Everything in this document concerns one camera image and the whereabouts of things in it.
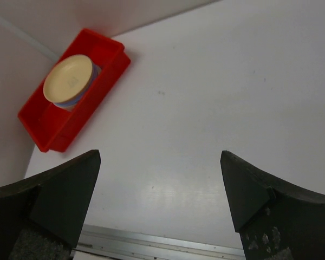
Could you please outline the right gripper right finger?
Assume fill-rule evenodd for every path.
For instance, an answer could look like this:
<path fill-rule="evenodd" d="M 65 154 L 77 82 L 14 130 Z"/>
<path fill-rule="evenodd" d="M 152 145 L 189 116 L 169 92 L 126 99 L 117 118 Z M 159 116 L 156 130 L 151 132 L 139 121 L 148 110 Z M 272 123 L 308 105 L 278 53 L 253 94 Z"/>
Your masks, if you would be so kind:
<path fill-rule="evenodd" d="M 246 259 L 325 259 L 325 195 L 222 151 L 220 166 Z"/>

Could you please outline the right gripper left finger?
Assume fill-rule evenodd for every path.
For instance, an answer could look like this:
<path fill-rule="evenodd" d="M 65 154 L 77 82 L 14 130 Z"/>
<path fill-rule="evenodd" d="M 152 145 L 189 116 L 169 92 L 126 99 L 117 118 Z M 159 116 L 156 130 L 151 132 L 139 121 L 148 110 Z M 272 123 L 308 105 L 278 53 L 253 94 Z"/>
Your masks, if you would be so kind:
<path fill-rule="evenodd" d="M 99 170 L 100 152 L 93 149 L 0 187 L 0 259 L 69 259 Z"/>

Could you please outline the yellow plate back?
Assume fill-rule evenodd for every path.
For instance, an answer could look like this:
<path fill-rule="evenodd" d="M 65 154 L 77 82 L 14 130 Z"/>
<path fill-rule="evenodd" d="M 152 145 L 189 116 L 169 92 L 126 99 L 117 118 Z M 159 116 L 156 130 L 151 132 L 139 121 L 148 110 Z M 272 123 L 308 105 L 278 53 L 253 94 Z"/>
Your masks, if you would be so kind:
<path fill-rule="evenodd" d="M 65 58 L 45 78 L 44 97 L 52 103 L 75 101 L 90 86 L 98 72 L 98 66 L 86 55 Z"/>

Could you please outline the blue plate back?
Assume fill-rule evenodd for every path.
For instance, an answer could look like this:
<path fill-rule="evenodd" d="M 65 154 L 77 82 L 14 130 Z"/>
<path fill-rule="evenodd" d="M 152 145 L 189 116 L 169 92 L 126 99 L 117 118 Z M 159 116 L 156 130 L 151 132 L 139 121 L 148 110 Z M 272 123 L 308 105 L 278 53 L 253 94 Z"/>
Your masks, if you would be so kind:
<path fill-rule="evenodd" d="M 84 94 L 86 93 L 88 88 L 93 84 L 93 82 L 98 77 L 100 72 L 101 72 L 101 68 L 98 65 L 96 65 L 95 63 L 93 63 L 92 75 L 91 75 L 89 81 L 87 82 L 86 86 L 84 87 L 84 89 L 79 94 L 77 94 L 76 97 L 72 98 L 71 100 L 66 101 L 66 102 L 61 102 L 61 103 L 54 103 L 54 105 L 56 107 L 66 109 L 68 111 L 72 110 L 77 105 L 77 103 L 82 99 L 82 97 L 84 96 Z"/>

